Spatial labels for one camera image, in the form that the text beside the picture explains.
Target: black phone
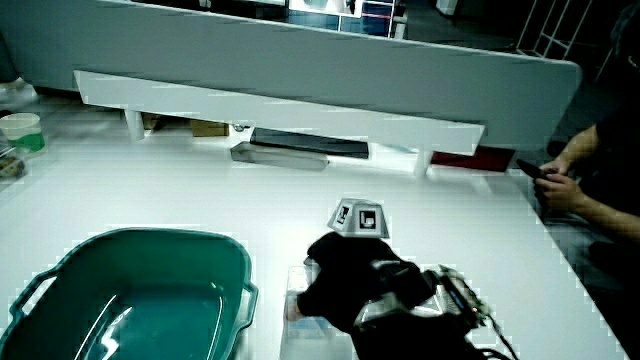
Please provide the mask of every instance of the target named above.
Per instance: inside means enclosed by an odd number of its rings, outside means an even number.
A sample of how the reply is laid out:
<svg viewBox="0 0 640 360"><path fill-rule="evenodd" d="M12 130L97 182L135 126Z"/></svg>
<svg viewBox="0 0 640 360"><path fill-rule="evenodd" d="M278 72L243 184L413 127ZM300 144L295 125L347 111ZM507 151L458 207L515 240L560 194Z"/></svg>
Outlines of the black phone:
<svg viewBox="0 0 640 360"><path fill-rule="evenodd" d="M522 171L524 171L524 173L529 175L532 179L546 178L544 172L540 170L539 167L533 165L532 163L526 162L521 159L516 159L516 163L518 163L518 166L520 166L520 169L522 169Z"/></svg>

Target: cable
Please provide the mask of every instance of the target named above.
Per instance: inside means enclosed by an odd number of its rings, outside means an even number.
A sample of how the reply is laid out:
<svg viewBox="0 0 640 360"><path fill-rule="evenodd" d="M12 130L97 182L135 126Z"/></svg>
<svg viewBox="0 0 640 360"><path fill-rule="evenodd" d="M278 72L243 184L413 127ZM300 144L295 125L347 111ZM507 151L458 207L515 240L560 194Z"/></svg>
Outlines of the cable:
<svg viewBox="0 0 640 360"><path fill-rule="evenodd" d="M502 341L504 346L506 346L507 349L509 349L509 352L511 353L511 356L513 357L513 360L519 360L518 356L516 355L516 352L511 347L511 344L509 344L507 339L505 339L504 335L502 334L502 328L500 328L500 325L498 325L498 322L496 322L496 320L491 315L487 315L487 317L491 320L491 324L493 325L493 329L498 334L498 337L500 337L500 341Z"/></svg>

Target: white table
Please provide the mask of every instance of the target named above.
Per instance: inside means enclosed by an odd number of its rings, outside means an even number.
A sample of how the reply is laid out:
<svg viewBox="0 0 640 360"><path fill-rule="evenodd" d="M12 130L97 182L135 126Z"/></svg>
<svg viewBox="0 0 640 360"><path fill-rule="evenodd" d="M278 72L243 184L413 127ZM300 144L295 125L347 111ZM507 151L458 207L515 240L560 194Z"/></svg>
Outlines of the white table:
<svg viewBox="0 0 640 360"><path fill-rule="evenodd" d="M322 172L237 163L228 149L246 132L194 139L187 130L165 129L131 143L118 117L73 105L42 120L48 153L0 192L3 311L37 272L95 234L129 226L223 233L247 248L260 289L236 358L277 359L287 269L329 231L340 199L358 197L383 204L398 255L463 272L521 359L625 358L508 176L430 168L416 179L411 164L404 173L338 163ZM0 317L3 331L8 320ZM495 344L491 334L474 331L472 341Z"/></svg>

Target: cardboard box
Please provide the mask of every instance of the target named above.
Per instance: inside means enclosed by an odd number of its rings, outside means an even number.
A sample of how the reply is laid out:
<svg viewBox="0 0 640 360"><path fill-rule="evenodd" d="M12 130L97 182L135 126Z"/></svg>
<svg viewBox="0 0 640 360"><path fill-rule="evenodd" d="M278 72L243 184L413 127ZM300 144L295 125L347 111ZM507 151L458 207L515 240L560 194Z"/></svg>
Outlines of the cardboard box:
<svg viewBox="0 0 640 360"><path fill-rule="evenodd" d="M229 136L229 124L215 121L191 120L193 136Z"/></svg>
<svg viewBox="0 0 640 360"><path fill-rule="evenodd" d="M142 125L144 126L144 129L153 130L158 123L159 117L160 115L157 114L142 113Z"/></svg>

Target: tub handle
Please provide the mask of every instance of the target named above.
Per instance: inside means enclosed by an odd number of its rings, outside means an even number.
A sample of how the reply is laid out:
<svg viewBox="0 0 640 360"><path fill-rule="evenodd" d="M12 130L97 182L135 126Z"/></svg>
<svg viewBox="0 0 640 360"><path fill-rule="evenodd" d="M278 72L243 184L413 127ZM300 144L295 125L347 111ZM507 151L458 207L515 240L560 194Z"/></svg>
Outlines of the tub handle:
<svg viewBox="0 0 640 360"><path fill-rule="evenodd" d="M258 287L250 282L244 284L244 290L249 293L249 304L247 307L246 317L237 323L237 330L240 331L247 328L253 323L253 315L256 311L256 304L258 303Z"/></svg>
<svg viewBox="0 0 640 360"><path fill-rule="evenodd" d="M11 304L11 306L9 307L9 313L13 317L13 322L20 321L26 316L26 314L22 310L22 307L24 307L27 301L33 296L33 294L36 292L36 290L38 290L43 282L57 276L57 274L58 266L38 274L35 278L33 278L33 280L31 280L29 285L27 285L27 287L22 290L20 295L18 295L16 301L14 301L13 304Z"/></svg>

